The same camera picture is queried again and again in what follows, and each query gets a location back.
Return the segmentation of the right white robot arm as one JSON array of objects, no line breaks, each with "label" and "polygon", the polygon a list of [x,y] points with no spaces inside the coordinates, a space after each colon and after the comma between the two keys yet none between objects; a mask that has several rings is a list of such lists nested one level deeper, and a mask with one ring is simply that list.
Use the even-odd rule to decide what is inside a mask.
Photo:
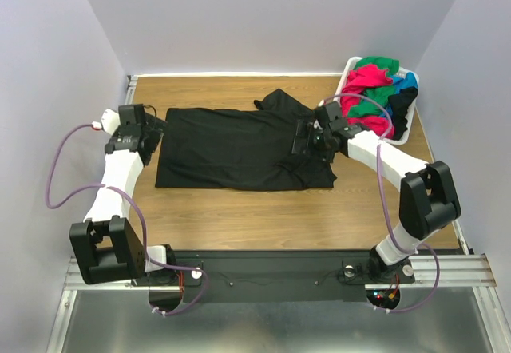
[{"label": "right white robot arm", "polygon": [[317,107],[311,121],[299,120],[292,153],[332,162],[336,153],[358,161],[399,192],[399,222],[370,250],[367,271],[385,281],[430,236],[461,215],[449,166],[428,163],[395,148],[363,124],[350,124],[336,102]]}]

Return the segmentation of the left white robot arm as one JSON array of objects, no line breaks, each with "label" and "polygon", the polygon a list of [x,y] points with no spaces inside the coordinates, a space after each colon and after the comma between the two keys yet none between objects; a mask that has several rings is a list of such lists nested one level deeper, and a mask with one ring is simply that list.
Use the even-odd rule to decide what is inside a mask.
[{"label": "left white robot arm", "polygon": [[166,245],[149,247],[129,221],[133,192],[144,167],[160,143],[165,126],[155,109],[142,104],[107,109],[100,121],[110,135],[105,145],[105,171],[91,209],[72,224],[69,239],[86,284],[140,279],[150,275],[159,284],[177,277],[177,264]]}]

